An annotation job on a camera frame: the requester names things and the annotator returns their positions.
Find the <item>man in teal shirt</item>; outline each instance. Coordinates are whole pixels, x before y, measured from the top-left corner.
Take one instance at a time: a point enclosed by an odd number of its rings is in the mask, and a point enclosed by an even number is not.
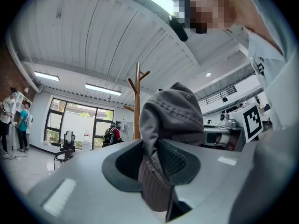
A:
[[[18,148],[18,151],[24,152],[23,150],[23,145],[25,145],[25,150],[28,150],[28,142],[26,138],[26,130],[27,126],[25,124],[25,120],[27,116],[29,115],[29,108],[30,108],[30,103],[25,104],[25,110],[23,110],[20,113],[20,118],[19,122],[17,124],[17,131],[18,131],[18,137],[19,137],[19,142],[20,142],[20,148]]]

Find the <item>hair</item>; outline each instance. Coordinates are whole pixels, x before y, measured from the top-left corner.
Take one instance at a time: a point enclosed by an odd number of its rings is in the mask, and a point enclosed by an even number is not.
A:
[[[11,90],[12,93],[16,93],[16,92],[18,92],[17,89],[14,88],[14,87],[11,87],[10,90]]]

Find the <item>floor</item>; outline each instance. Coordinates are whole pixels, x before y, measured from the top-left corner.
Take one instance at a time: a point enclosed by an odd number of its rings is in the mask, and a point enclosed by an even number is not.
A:
[[[33,147],[30,147],[27,153],[22,153],[17,150],[12,151],[11,146],[8,145],[8,155],[0,157],[0,165],[11,185],[27,194],[40,180],[53,173],[53,159],[54,155]],[[60,165],[60,162],[55,162],[55,168],[59,168]]]

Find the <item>backpack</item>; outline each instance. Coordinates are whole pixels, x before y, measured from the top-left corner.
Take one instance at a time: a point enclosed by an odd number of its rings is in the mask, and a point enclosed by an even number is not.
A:
[[[33,117],[32,117],[32,115],[29,113],[29,111],[27,111],[27,117],[26,117],[26,119],[25,119],[25,126],[26,126],[26,127],[31,127],[32,122],[33,122]]]
[[[106,133],[103,137],[103,145],[112,145],[114,144],[114,133],[113,130],[115,128],[112,128],[110,131],[109,129],[106,130]]]

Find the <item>wooden coat rack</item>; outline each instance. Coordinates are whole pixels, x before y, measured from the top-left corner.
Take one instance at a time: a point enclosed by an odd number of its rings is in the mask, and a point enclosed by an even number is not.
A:
[[[135,94],[135,108],[132,108],[128,105],[124,105],[127,110],[134,112],[134,139],[140,139],[140,132],[139,132],[139,116],[140,116],[140,82],[149,74],[150,72],[147,71],[144,74],[140,71],[140,62],[136,64],[136,77],[135,77],[135,85],[131,78],[128,79],[128,82]]]

